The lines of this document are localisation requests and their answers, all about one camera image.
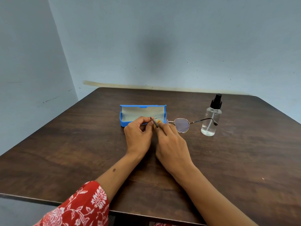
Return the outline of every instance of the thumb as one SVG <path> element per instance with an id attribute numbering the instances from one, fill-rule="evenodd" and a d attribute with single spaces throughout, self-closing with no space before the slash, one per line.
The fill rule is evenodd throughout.
<path id="1" fill-rule="evenodd" d="M 148 122 L 148 124 L 146 125 L 146 127 L 145 127 L 145 133 L 146 134 L 152 134 L 153 133 L 153 130 L 152 130 L 152 122 Z"/>

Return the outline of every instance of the eyeglasses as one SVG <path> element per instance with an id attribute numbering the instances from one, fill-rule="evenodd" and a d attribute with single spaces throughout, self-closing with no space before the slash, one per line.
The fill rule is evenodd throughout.
<path id="1" fill-rule="evenodd" d="M 152 119 L 152 121 L 154 122 L 154 124 L 156 125 L 157 128 L 159 127 L 158 122 L 161 121 L 164 124 L 173 124 L 173 125 L 175 125 L 175 128 L 177 129 L 177 131 L 179 133 L 185 133 L 185 132 L 188 131 L 190 124 L 197 123 L 199 121 L 212 119 L 212 118 L 205 118 L 205 119 L 201 119 L 199 121 L 194 121 L 194 122 L 189 122 L 188 120 L 186 120 L 184 118 L 177 118 L 174 121 L 168 121 L 166 118 L 163 118 L 163 117 L 158 117 L 158 118 L 155 118 L 155 119 L 151 118 L 151 119 Z M 217 126 L 217 123 L 215 122 L 215 120 L 212 119 L 212 121 L 213 121 L 213 124 L 215 126 Z"/>

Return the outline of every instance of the forearm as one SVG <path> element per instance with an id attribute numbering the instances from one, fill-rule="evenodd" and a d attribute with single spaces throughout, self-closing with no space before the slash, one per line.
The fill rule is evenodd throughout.
<path id="1" fill-rule="evenodd" d="M 209 226 L 255 226 L 250 218 L 225 198 L 192 166 L 185 176 L 175 176 Z"/>
<path id="2" fill-rule="evenodd" d="M 126 154 L 114 166 L 96 179 L 106 192 L 109 202 L 112 201 L 119 188 L 140 161 L 141 157 L 134 154 Z"/>

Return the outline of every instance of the red floral sleeve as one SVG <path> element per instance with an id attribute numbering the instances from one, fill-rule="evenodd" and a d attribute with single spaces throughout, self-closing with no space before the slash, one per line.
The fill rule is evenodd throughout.
<path id="1" fill-rule="evenodd" d="M 106 193 L 96 181 L 91 181 L 34 226 L 106 226 L 108 214 Z"/>

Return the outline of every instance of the hand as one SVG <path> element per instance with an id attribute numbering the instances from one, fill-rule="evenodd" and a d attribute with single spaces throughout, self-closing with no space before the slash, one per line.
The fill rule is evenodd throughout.
<path id="1" fill-rule="evenodd" d="M 124 128 L 127 154 L 144 157 L 151 145 L 152 122 L 149 117 L 139 117 Z"/>
<path id="2" fill-rule="evenodd" d="M 158 122 L 155 128 L 158 135 L 156 157 L 173 176 L 180 177 L 194 166 L 187 148 L 186 141 L 179 135 L 175 125 Z"/>

